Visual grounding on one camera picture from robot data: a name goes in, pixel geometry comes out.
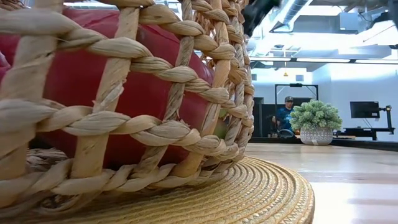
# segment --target desk leg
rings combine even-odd
[[[377,131],[372,131],[372,140],[377,141]]]

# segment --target baseball cap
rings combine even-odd
[[[286,97],[285,97],[285,102],[288,102],[288,101],[293,101],[293,97],[291,97],[291,96],[286,96]]]

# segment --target man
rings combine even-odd
[[[293,97],[286,96],[285,107],[277,110],[276,118],[272,118],[272,122],[278,124],[278,129],[288,129],[293,132],[292,125],[290,124],[290,113],[293,111]]]

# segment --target potted plant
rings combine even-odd
[[[290,115],[292,129],[300,130],[301,141],[316,146],[330,144],[333,130],[340,129],[343,122],[338,116],[337,108],[317,100],[295,106]]]

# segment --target black monitor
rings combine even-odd
[[[350,102],[351,118],[380,118],[379,102]]]
[[[309,97],[293,97],[293,106],[301,106],[302,103],[308,103],[312,100]]]

